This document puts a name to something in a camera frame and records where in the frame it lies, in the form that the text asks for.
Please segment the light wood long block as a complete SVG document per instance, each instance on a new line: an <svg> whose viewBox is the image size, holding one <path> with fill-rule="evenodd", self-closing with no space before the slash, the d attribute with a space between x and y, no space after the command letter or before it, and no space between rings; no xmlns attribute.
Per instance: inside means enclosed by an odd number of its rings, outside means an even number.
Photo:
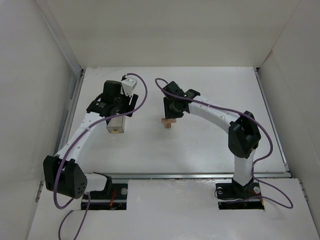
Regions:
<svg viewBox="0 0 320 240"><path fill-rule="evenodd" d="M162 118L161 123L166 125L166 124L173 124L176 123L177 120L175 118Z"/></svg>

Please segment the clear plastic box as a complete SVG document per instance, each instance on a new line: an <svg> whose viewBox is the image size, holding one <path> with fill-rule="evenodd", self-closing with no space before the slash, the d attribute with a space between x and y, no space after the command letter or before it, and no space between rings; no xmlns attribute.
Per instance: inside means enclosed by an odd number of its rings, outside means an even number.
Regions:
<svg viewBox="0 0 320 240"><path fill-rule="evenodd" d="M111 134L123 134L125 132L125 116L112 118L107 124L107 130Z"/></svg>

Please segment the striped dark wood block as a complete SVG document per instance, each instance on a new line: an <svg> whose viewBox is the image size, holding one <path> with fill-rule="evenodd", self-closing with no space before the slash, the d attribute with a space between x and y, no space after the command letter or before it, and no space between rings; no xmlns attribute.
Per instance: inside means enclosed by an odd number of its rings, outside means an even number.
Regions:
<svg viewBox="0 0 320 240"><path fill-rule="evenodd" d="M165 123L165 124L164 124L164 127L165 127L166 129L170 129L170 128L172 127L172 124L171 124L171 123Z"/></svg>

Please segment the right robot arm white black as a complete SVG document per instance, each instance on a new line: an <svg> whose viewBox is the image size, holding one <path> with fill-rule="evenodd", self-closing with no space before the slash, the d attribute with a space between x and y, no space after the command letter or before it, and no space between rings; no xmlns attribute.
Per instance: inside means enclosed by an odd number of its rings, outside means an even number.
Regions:
<svg viewBox="0 0 320 240"><path fill-rule="evenodd" d="M254 115L215 106L193 89L183 91L174 81L167 83L162 92L167 120L182 118L188 113L209 121L227 134L227 147L234 156L234 173L231 182L215 185L217 198L236 202L260 196L253 169L261 133Z"/></svg>

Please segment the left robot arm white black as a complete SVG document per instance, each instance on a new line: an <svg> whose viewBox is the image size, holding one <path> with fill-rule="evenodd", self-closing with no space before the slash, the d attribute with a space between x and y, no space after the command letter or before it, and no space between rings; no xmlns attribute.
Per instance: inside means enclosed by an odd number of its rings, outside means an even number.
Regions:
<svg viewBox="0 0 320 240"><path fill-rule="evenodd" d="M107 80L103 92L87 107L84 119L67 144L55 156L48 155L43 161L46 189L58 194L79 199L89 192L105 192L110 178L97 171L84 173L81 165L85 155L99 133L115 115L134 110L138 95L133 91L137 81L124 77L121 81Z"/></svg>

